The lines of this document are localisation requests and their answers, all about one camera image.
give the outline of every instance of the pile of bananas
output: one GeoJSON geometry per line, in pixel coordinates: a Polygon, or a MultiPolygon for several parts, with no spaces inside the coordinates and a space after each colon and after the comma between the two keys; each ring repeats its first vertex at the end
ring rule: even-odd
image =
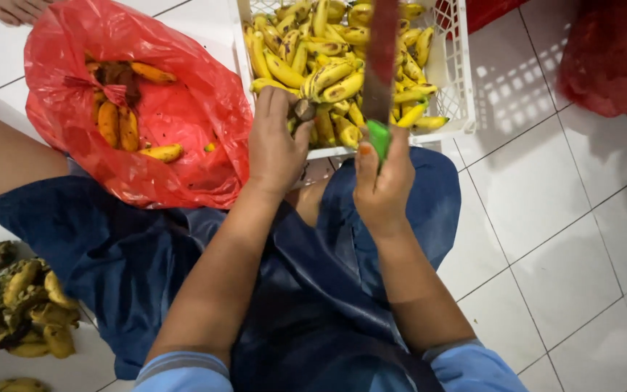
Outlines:
{"type": "Polygon", "coordinates": [[[15,262],[17,248],[0,242],[0,350],[35,358],[75,353],[70,326],[79,327],[79,303],[67,298],[44,260],[15,262]]]}
{"type": "MultiPolygon", "coordinates": [[[[257,77],[251,92],[275,86],[316,102],[316,132],[310,148],[356,148],[361,139],[360,90],[374,6],[372,0],[353,5],[338,0],[301,0],[278,8],[273,15],[254,14],[243,22],[251,67],[257,77]],[[346,19],[347,25],[341,24],[346,19]]],[[[422,72],[428,61],[434,30],[412,28],[426,9],[400,5],[396,43],[394,106],[389,122],[408,128],[437,129],[447,117],[423,117],[429,95],[437,87],[422,72]]]]}
{"type": "Polygon", "coordinates": [[[118,107],[110,102],[100,89],[93,92],[93,120],[106,142],[113,148],[136,151],[165,163],[178,159],[183,153],[180,144],[152,148],[147,142],[140,149],[137,118],[132,110],[142,97],[135,83],[135,75],[160,85],[174,83],[178,78],[172,73],[136,61],[96,61],[88,50],[84,54],[86,69],[101,85],[124,85],[127,88],[126,107],[118,107]]]}
{"type": "Polygon", "coordinates": [[[0,392],[50,392],[50,388],[38,379],[18,377],[1,380],[0,392]]]}

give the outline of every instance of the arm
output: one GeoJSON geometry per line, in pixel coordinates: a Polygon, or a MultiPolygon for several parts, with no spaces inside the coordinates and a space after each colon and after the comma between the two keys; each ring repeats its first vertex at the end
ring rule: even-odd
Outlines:
{"type": "Polygon", "coordinates": [[[366,142],[360,145],[355,157],[354,197],[378,249],[381,275],[398,329],[411,351],[423,353],[476,336],[422,253],[405,216],[415,175],[407,137],[407,130],[392,129],[388,159],[380,172],[374,149],[366,142]]]}
{"type": "Polygon", "coordinates": [[[229,366],[272,220],[306,162],[313,123],[302,124],[294,139],[286,127],[296,100],[281,89],[261,92],[249,136],[250,179],[180,287],[145,363],[168,352],[193,351],[229,366]]]}

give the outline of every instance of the green knife handle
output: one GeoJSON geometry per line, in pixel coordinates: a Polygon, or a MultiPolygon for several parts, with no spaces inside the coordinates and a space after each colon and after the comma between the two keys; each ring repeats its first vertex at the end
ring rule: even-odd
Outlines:
{"type": "Polygon", "coordinates": [[[376,120],[369,120],[366,123],[369,129],[369,142],[379,155],[379,167],[386,160],[391,144],[391,133],[388,128],[376,120]]]}

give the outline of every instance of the person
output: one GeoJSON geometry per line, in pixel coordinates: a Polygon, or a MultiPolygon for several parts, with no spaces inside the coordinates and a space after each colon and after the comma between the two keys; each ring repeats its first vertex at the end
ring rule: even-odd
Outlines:
{"type": "Polygon", "coordinates": [[[60,0],[0,0],[0,21],[9,26],[35,23],[48,5],[60,0]]]}
{"type": "Polygon", "coordinates": [[[259,95],[228,213],[127,206],[0,122],[0,224],[96,314],[118,377],[141,369],[136,392],[525,391],[435,272],[458,220],[451,161],[392,126],[385,162],[362,141],[289,192],[314,126],[290,136],[296,100],[259,95]]]}

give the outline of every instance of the red object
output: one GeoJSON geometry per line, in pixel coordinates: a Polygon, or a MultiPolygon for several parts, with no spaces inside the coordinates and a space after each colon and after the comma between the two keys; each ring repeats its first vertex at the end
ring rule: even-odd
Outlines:
{"type": "Polygon", "coordinates": [[[627,1],[586,0],[570,31],[557,88],[601,114],[627,114],[627,1]]]}
{"type": "MultiPolygon", "coordinates": [[[[486,24],[496,20],[502,15],[509,13],[519,5],[526,3],[527,0],[466,0],[466,21],[468,33],[474,33],[482,29],[486,24]]],[[[438,0],[435,9],[440,11],[436,13],[437,23],[445,29],[450,26],[451,21],[447,15],[454,15],[457,18],[458,10],[457,1],[438,0]],[[454,9],[449,12],[449,7],[454,5],[454,9]]]]}
{"type": "MultiPolygon", "coordinates": [[[[26,42],[26,112],[52,147],[121,200],[142,208],[214,207],[235,201],[249,173],[253,116],[240,78],[195,40],[125,5],[70,0],[48,7],[26,42]],[[92,120],[93,87],[84,49],[98,60],[137,60],[175,74],[172,85],[136,77],[140,148],[180,143],[174,163],[111,148],[92,120]],[[215,149],[204,151],[214,143],[215,149]]],[[[124,103],[124,86],[106,86],[124,103]]]]}

